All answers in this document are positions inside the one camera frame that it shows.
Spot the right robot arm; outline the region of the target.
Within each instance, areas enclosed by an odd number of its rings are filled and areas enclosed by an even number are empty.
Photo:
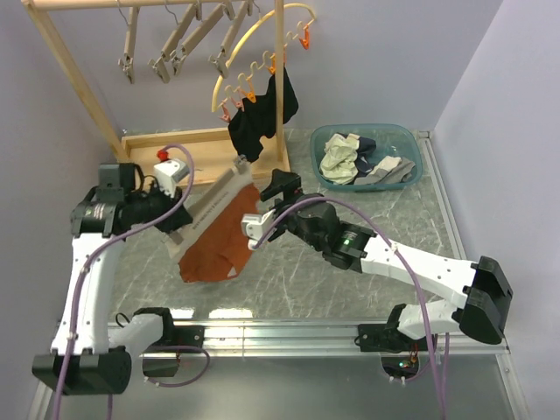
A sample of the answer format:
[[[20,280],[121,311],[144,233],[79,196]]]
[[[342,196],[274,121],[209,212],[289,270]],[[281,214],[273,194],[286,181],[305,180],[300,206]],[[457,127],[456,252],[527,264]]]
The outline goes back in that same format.
[[[513,290],[493,258],[447,258],[386,240],[376,227],[343,221],[336,213],[337,200],[304,193],[293,172],[274,170],[260,198],[275,203],[267,213],[243,217],[241,229],[250,249],[290,232],[338,269],[385,276],[439,297],[398,304],[383,325],[359,325],[355,343],[361,351],[424,351],[428,337],[455,332],[488,345],[504,339]]]

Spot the orange and cream underwear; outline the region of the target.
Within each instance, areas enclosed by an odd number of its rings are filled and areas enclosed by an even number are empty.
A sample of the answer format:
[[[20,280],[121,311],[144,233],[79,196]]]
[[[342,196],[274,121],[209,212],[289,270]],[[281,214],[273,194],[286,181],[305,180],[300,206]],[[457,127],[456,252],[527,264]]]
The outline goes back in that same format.
[[[187,250],[169,252],[186,283],[214,283],[238,277],[252,255],[242,232],[244,214],[254,214],[259,191],[245,186],[221,215]]]

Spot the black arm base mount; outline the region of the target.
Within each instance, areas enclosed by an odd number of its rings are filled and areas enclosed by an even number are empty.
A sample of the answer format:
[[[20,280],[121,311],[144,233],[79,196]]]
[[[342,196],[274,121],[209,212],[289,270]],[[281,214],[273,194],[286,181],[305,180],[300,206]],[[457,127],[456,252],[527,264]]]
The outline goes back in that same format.
[[[412,339],[398,331],[396,322],[359,324],[354,344],[362,353],[385,354],[381,357],[383,372],[391,381],[406,383],[423,375],[430,359],[421,361],[420,353],[428,351],[427,339]]]

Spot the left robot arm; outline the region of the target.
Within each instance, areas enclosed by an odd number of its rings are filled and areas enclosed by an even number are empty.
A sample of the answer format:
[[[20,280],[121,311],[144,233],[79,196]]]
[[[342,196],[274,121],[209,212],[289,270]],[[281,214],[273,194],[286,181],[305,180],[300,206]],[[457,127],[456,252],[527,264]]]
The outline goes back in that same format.
[[[109,307],[125,235],[141,225],[169,234],[192,222],[179,189],[189,172],[185,162],[168,159],[147,183],[138,164],[100,165],[97,185],[71,213],[73,267],[62,320],[49,353],[32,363],[48,388],[63,396],[119,395],[145,350],[175,345],[170,310],[140,309],[110,332]]]

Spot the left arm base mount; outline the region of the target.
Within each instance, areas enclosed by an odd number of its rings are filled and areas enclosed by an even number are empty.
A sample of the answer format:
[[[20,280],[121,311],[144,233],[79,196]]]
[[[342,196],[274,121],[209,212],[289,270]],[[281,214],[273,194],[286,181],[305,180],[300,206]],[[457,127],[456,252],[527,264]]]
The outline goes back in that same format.
[[[202,348],[205,327],[202,325],[176,326],[168,340],[160,340],[148,347],[142,355],[143,375],[149,380],[172,378],[188,356],[198,356],[206,361]]]

